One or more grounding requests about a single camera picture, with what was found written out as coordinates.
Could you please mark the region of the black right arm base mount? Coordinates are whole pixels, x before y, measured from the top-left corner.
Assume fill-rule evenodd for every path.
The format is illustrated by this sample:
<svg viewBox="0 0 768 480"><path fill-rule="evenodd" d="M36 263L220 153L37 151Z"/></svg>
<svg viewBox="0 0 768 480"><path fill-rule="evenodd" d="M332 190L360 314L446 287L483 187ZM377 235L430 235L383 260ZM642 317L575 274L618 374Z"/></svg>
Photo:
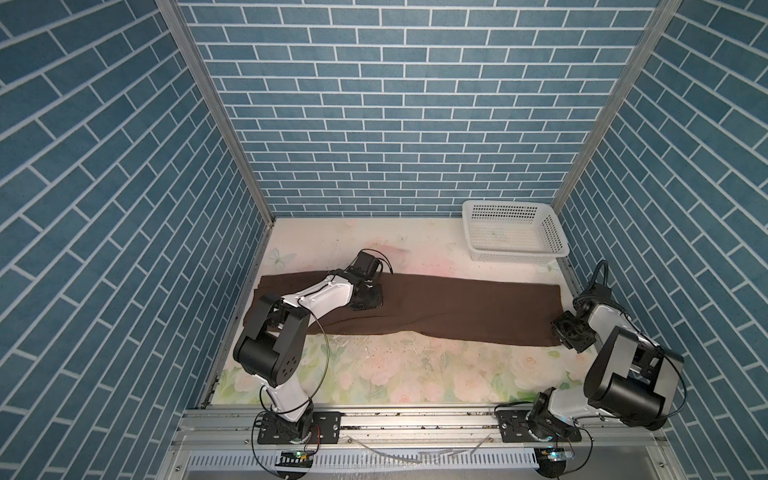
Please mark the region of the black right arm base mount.
<svg viewBox="0 0 768 480"><path fill-rule="evenodd" d="M504 443L580 442L580 431L554 417L546 408L528 403L497 405L493 416Z"/></svg>

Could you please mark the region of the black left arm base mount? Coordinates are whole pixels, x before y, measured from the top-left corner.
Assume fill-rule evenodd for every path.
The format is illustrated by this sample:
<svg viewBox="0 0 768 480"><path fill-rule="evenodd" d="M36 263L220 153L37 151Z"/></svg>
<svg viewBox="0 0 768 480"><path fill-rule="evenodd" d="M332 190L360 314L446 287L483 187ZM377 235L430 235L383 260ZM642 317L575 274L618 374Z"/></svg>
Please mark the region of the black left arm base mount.
<svg viewBox="0 0 768 480"><path fill-rule="evenodd" d="M291 422L276 413L265 412L256 425L259 445L337 444L341 413L306 410L296 422Z"/></svg>

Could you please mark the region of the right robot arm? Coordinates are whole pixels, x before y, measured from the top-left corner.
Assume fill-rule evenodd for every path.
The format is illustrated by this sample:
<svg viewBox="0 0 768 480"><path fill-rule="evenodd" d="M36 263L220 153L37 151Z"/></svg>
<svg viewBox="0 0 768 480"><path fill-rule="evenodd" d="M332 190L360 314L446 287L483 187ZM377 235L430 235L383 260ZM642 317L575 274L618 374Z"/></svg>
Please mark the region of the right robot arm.
<svg viewBox="0 0 768 480"><path fill-rule="evenodd" d="M609 421L649 431L677 414L677 393L687 392L683 357L651 340L626 311L592 299L553 326L562 343L581 353L596 345L582 387L550 388L537 395L527 415L530 433L549 441L578 441L589 421Z"/></svg>

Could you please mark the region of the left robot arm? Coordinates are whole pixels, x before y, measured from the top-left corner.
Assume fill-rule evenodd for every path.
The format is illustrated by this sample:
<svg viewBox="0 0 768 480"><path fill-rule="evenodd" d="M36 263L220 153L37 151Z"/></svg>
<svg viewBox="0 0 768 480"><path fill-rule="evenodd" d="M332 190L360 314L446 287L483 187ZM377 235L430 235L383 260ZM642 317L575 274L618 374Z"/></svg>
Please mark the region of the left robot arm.
<svg viewBox="0 0 768 480"><path fill-rule="evenodd" d="M293 437L305 438L312 426L314 405L295 376L309 327L338 308L381 306L377 277L335 270L296 293L265 294L247 314L233 359L265 387L273 404L270 413Z"/></svg>

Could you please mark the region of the brown trousers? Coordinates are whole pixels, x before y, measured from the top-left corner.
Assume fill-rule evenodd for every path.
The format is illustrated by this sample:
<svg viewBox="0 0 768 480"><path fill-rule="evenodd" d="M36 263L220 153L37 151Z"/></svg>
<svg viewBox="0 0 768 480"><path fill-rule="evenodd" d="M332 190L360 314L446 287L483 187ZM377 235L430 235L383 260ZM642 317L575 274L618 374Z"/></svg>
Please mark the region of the brown trousers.
<svg viewBox="0 0 768 480"><path fill-rule="evenodd" d="M375 281L383 300L355 310L348 301L323 315L309 334L388 335L416 332L461 341L512 346L560 344L552 322L563 313L557 285L504 283L384 273Z"/></svg>

